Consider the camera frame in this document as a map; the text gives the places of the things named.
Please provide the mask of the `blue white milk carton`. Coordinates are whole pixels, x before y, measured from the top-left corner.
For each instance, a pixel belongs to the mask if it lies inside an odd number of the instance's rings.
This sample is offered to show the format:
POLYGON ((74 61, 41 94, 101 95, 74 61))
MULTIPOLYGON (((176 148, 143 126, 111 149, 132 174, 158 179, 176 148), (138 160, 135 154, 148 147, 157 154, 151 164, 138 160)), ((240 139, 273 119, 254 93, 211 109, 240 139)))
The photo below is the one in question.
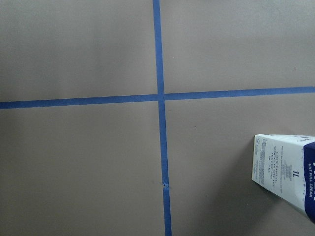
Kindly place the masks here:
POLYGON ((252 180, 315 220, 315 138, 256 134, 252 180))

